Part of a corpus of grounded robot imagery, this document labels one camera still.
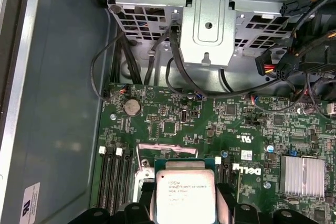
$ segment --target heatsink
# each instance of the heatsink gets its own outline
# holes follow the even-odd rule
[[[280,191],[287,195],[324,197],[324,160],[283,156]]]

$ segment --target black dimm slot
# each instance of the black dimm slot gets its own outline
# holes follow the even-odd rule
[[[109,192],[108,192],[108,198],[107,198],[107,205],[105,207],[105,209],[109,210],[111,213],[111,208],[113,208],[113,197],[114,197],[114,190],[113,187],[116,183],[115,181],[115,170],[116,170],[116,166],[118,165],[118,159],[117,157],[114,155],[113,156],[113,165],[110,168],[110,176],[109,176]]]
[[[122,172],[124,168],[124,158],[119,158],[119,166],[117,170],[117,181],[115,185],[115,193],[114,193],[114,205],[113,205],[113,213],[118,211],[118,207],[120,206],[120,195],[121,195],[121,185],[122,185]]]
[[[100,176],[99,194],[97,206],[100,208],[106,208],[108,188],[109,188],[109,171],[111,167],[112,157],[110,155],[105,155],[103,158],[103,164]]]
[[[130,180],[132,173],[132,156],[128,156],[125,158],[125,162],[127,163],[125,168],[125,182],[124,182],[124,195],[122,198],[122,204],[128,203],[129,193],[130,193]]]

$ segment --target screw hole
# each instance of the screw hole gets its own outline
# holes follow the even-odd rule
[[[210,23],[210,22],[205,23],[205,28],[206,29],[211,29],[212,28],[212,23]]]
[[[99,211],[99,212],[95,212],[93,215],[94,215],[94,216],[101,216],[101,215],[103,215],[103,212],[101,212],[101,211]]]

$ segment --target white sticker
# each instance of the white sticker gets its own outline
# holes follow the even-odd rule
[[[36,208],[40,183],[36,183],[25,189],[21,207],[20,224],[33,224],[36,217]]]
[[[252,161],[252,151],[246,151],[246,150],[242,150],[241,151],[242,155],[240,157],[241,160],[249,160]]]

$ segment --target screw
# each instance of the screw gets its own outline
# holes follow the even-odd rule
[[[117,115],[116,115],[116,114],[111,114],[111,115],[110,115],[110,119],[111,119],[112,121],[116,120],[116,119],[117,119]]]
[[[264,183],[264,188],[265,188],[265,189],[270,189],[270,188],[271,188],[271,183],[268,182],[268,181],[266,181],[266,182]]]
[[[287,217],[287,218],[292,217],[292,214],[291,214],[290,212],[288,212],[288,211],[282,211],[281,214],[282,214],[283,216]]]
[[[245,211],[249,211],[251,209],[248,205],[242,205],[240,208]]]

